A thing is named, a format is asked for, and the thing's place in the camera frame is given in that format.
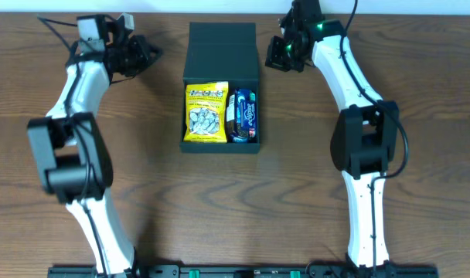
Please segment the blue Oreo cookie pack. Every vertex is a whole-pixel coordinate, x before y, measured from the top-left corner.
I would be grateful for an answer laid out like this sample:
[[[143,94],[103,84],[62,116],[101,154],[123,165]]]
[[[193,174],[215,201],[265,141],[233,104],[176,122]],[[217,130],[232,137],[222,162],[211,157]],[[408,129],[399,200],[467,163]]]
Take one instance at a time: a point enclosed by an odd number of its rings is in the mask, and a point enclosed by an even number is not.
[[[232,132],[229,134],[230,142],[236,144],[246,144],[249,142],[248,136],[242,136],[237,132]]]

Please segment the yellow snack bag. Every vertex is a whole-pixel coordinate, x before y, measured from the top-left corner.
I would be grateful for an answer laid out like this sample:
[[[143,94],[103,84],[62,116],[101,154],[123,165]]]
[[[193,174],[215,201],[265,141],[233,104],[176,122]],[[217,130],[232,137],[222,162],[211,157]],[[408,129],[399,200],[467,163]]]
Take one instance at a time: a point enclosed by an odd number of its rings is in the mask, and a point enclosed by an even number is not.
[[[183,140],[225,144],[227,81],[186,86],[186,133]]]

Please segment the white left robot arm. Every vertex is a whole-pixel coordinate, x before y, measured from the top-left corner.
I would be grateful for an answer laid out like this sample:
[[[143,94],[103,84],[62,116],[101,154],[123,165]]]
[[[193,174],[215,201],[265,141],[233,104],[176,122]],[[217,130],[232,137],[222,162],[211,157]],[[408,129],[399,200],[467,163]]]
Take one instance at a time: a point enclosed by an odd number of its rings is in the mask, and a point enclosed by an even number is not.
[[[96,263],[52,266],[49,277],[150,277],[129,240],[111,196],[111,156],[96,122],[104,94],[121,75],[134,79],[162,54],[136,35],[132,15],[77,17],[78,39],[69,52],[66,83],[45,117],[28,122],[27,134],[43,190],[80,224]]]

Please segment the small red green candy bar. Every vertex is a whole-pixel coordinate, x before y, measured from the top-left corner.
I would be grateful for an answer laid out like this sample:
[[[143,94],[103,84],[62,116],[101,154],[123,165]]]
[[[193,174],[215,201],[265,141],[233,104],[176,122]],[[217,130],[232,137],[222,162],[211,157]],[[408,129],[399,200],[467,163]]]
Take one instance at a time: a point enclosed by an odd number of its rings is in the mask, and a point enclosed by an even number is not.
[[[235,94],[232,94],[228,98],[228,106],[226,108],[226,133],[230,134],[235,130],[236,122],[236,105],[235,105]]]

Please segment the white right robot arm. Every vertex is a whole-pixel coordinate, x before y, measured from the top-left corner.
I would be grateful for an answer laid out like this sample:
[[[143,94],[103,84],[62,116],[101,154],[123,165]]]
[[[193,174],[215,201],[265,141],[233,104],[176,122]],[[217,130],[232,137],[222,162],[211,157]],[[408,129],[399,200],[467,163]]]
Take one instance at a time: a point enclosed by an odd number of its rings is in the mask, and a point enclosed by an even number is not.
[[[347,256],[357,269],[376,270],[389,259],[381,193],[397,145],[398,106],[383,100],[364,76],[350,47],[349,24],[327,19],[317,1],[294,0],[279,27],[265,65],[302,72],[312,62],[324,76],[339,110],[330,152],[348,195]]]

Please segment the dark green box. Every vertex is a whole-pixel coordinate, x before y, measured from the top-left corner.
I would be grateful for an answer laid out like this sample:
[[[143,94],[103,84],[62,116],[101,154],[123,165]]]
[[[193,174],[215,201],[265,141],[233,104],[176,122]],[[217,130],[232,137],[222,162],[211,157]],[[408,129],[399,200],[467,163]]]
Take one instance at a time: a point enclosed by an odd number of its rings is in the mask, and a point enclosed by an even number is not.
[[[183,73],[182,129],[179,147],[183,153],[257,154],[260,150],[260,66],[253,22],[190,22],[189,43]],[[229,92],[248,89],[256,99],[257,131],[248,143],[196,143],[183,140],[186,126],[186,86],[227,81]]]

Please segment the dark blue Eclipse mint pack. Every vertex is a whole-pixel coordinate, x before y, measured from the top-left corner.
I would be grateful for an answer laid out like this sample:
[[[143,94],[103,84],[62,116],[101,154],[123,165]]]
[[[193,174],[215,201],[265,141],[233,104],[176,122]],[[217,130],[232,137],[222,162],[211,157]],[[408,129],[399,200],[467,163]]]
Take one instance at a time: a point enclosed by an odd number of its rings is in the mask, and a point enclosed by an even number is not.
[[[256,95],[249,89],[235,90],[236,122],[235,130],[242,136],[248,136],[249,141],[257,135],[257,103]]]

